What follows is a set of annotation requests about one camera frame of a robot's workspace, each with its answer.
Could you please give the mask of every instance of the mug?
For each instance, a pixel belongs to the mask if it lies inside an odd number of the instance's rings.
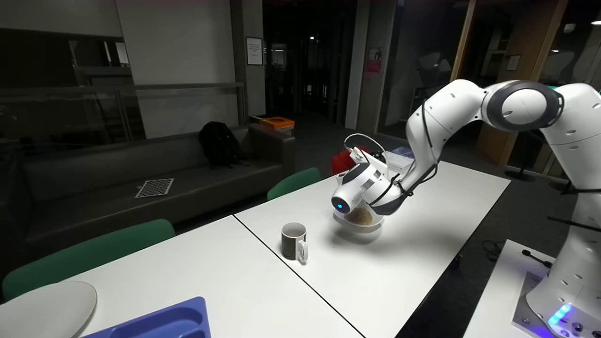
[[[287,259],[297,259],[306,265],[306,227],[302,223],[285,223],[282,227],[282,255]]]

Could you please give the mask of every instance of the green chair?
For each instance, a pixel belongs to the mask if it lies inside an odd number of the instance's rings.
[[[6,274],[4,300],[49,285],[175,236],[167,220],[137,223],[54,251]]]
[[[310,186],[317,180],[321,180],[321,171],[317,167],[299,171],[295,174],[285,176],[274,188],[270,188],[267,191],[267,199],[269,201],[278,199],[280,195],[291,193],[291,191],[301,190],[304,186]]]

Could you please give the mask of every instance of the white table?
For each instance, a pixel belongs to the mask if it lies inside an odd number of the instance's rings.
[[[439,163],[438,176],[419,186],[370,244],[336,235],[331,206],[336,176],[237,218],[272,251],[278,251],[284,223],[304,223],[308,265],[285,263],[364,336],[394,336],[507,184],[505,178]]]
[[[503,251],[494,265],[486,289],[477,302],[471,321],[464,332],[464,338],[530,338],[524,328],[513,323],[513,313],[520,298],[524,278],[528,272],[545,276],[548,270],[522,255],[522,250],[530,250],[535,257],[554,261],[552,257],[507,240]]]
[[[83,334],[205,297],[212,336],[359,336],[235,218],[75,276],[98,291]]]

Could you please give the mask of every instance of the couch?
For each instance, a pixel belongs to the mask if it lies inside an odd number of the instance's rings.
[[[233,133],[244,159],[231,167],[208,163],[197,133],[4,163],[2,246],[23,242],[36,257],[146,220],[184,221],[261,195],[293,173],[295,137],[261,126]],[[135,199],[148,178],[175,178],[169,195]]]

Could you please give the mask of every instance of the blue tray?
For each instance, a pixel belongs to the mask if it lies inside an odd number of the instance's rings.
[[[88,338],[210,338],[203,297],[109,327]]]

